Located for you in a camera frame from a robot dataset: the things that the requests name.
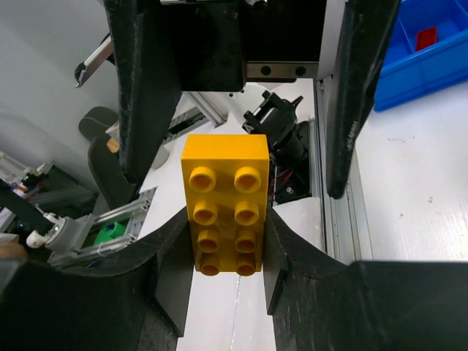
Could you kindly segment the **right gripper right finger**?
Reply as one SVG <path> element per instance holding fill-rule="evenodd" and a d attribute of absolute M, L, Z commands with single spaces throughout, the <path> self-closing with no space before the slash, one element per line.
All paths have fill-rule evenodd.
<path fill-rule="evenodd" d="M 345 265 L 266 212 L 263 276 L 278 350 L 465 350 L 467 264 Z"/>

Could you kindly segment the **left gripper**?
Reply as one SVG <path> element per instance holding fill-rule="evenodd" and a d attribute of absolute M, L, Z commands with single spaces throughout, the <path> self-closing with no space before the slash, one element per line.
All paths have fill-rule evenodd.
<path fill-rule="evenodd" d="M 130 183 L 145 179 L 181 89 L 237 92 L 248 82 L 292 83 L 318 72 L 325 1 L 104 6 L 118 76 L 119 162 Z"/>

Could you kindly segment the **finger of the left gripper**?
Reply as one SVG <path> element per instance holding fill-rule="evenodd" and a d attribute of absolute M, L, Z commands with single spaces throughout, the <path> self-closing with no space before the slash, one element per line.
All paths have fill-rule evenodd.
<path fill-rule="evenodd" d="M 374 95 L 399 11 L 399 1 L 347 1 L 326 117 L 326 187 L 343 196 L 355 142 Z"/>

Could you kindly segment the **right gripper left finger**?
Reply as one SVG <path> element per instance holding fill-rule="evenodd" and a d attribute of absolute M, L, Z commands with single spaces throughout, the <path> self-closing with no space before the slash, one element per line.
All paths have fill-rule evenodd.
<path fill-rule="evenodd" d="M 174 350 L 194 258 L 186 210 L 87 268 L 1 261 L 3 350 Z"/>

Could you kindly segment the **long red lego brick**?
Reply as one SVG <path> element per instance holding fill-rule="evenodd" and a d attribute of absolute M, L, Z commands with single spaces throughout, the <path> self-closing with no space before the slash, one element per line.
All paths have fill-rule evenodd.
<path fill-rule="evenodd" d="M 415 50 L 424 50 L 437 43 L 437 27 L 432 26 L 416 34 Z"/>

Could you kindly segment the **long yellow lego brick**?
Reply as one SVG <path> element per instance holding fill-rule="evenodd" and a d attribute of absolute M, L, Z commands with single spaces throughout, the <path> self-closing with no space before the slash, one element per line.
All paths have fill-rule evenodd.
<path fill-rule="evenodd" d="M 270 173 L 265 135 L 189 135 L 181 169 L 196 270 L 259 272 Z"/>

